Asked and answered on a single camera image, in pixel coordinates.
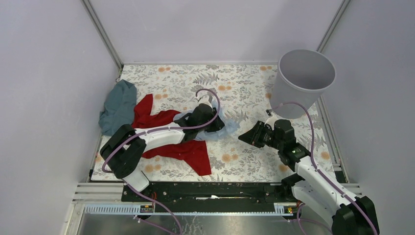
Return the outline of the light blue plastic trash bag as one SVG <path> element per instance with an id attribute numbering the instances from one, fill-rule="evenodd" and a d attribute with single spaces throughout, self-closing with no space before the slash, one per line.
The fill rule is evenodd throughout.
<path id="1" fill-rule="evenodd" d="M 213 100 L 211 102 L 211 104 L 214 108 L 218 107 L 216 100 Z M 193 113 L 193 111 L 194 111 L 194 109 L 193 110 L 188 110 L 188 112 L 185 112 L 185 113 L 176 114 L 173 117 L 173 121 L 176 121 L 176 120 L 182 118 L 183 116 L 185 116 L 187 114 Z M 228 135 L 233 134 L 239 128 L 239 124 L 236 123 L 233 119 L 226 119 L 225 118 L 224 111 L 222 110 L 222 108 L 220 109 L 220 112 L 219 112 L 219 118 L 224 123 L 224 127 L 222 127 L 218 131 L 208 132 L 207 130 L 205 130 L 203 132 L 199 132 L 194 140 L 195 141 L 216 141 L 216 140 L 220 140 L 220 139 L 225 138 Z"/>

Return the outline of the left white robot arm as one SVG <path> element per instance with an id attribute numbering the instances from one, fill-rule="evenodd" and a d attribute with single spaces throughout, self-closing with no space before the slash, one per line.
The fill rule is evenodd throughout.
<path id="1" fill-rule="evenodd" d="M 108 166 L 116 178 L 131 187 L 138 200 L 146 201 L 151 197 L 152 189 L 138 167 L 144 153 L 192 141 L 201 132 L 216 132 L 224 126 L 217 108 L 202 103 L 193 112 L 167 125 L 140 129 L 125 124 L 103 145 L 99 154 L 104 159 L 103 166 Z"/>

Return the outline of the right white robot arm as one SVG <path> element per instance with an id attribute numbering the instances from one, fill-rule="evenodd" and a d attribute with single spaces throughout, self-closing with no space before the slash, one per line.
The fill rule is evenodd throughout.
<path id="1" fill-rule="evenodd" d="M 281 181 L 281 197 L 288 202 L 298 199 L 305 203 L 330 225 L 334 235 L 379 234 L 374 203 L 349 191 L 319 168 L 310 151 L 297 142 L 289 120 L 276 120 L 273 126 L 258 121 L 238 138 L 257 148 L 277 150 L 283 164 L 294 171 Z"/>

